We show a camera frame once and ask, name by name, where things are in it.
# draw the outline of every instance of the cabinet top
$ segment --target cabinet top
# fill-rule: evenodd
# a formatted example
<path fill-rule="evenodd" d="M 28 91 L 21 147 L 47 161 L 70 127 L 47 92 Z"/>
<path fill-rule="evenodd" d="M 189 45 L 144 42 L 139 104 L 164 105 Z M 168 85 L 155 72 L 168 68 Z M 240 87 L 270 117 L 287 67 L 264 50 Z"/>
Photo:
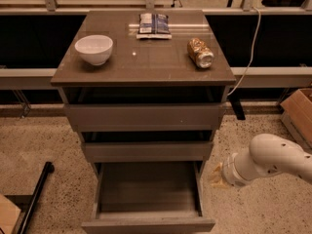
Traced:
<path fill-rule="evenodd" d="M 170 40 L 137 39 L 139 14 L 169 17 Z M 84 62 L 74 45 L 82 37 L 107 35 L 113 52 L 101 66 Z M 187 53 L 191 38 L 204 40 L 214 53 L 209 69 L 199 69 Z M 213 86 L 235 83 L 235 77 L 202 11 L 90 11 L 58 70 L 53 86 Z"/>

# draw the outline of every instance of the white bowl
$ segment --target white bowl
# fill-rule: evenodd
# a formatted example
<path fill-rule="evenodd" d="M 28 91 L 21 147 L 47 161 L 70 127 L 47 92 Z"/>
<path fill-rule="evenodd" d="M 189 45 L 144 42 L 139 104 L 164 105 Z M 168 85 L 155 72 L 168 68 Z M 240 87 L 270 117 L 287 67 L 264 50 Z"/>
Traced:
<path fill-rule="evenodd" d="M 102 65 L 109 59 L 113 41 L 104 35 L 90 35 L 78 40 L 75 49 L 91 65 Z"/>

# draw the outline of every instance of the open drawer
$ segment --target open drawer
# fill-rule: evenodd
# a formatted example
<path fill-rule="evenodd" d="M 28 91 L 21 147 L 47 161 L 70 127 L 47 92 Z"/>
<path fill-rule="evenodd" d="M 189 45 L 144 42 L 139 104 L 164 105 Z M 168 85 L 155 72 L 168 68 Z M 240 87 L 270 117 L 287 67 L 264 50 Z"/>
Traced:
<path fill-rule="evenodd" d="M 87 233 L 209 232 L 193 162 L 102 164 Z"/>
<path fill-rule="evenodd" d="M 203 161 L 210 157 L 212 131 L 82 133 L 91 163 Z"/>
<path fill-rule="evenodd" d="M 76 132 L 213 130 L 225 111 L 221 103 L 67 104 L 64 109 Z"/>

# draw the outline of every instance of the concrete floor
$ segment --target concrete floor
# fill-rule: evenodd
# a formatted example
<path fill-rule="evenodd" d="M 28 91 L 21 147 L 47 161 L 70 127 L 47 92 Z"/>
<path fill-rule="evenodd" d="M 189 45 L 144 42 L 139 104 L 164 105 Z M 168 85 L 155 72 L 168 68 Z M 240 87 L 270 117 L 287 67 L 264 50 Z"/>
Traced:
<path fill-rule="evenodd" d="M 17 117 L 19 112 L 19 107 L 0 108 L 0 193 L 31 194 L 45 162 L 52 161 L 56 169 L 47 179 L 28 233 L 85 233 L 80 225 L 90 219 L 97 179 L 78 136 L 59 106 L 34 107 L 24 119 Z M 246 149 L 255 135 L 293 140 L 275 107 L 246 112 L 246 121 L 238 121 L 230 110 L 224 116 L 204 169 L 204 214 L 216 221 L 211 233 L 312 233 L 312 187 L 297 177 L 258 179 L 240 190 L 210 186 L 208 177 L 217 163 Z"/>

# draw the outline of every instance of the can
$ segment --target can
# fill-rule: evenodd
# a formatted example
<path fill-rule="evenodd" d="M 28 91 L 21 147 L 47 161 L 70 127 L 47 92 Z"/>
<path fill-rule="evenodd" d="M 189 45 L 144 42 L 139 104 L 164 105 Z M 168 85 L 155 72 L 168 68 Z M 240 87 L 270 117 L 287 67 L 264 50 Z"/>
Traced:
<path fill-rule="evenodd" d="M 214 53 L 199 38 L 192 38 L 187 44 L 187 52 L 199 68 L 209 68 L 214 61 Z"/>

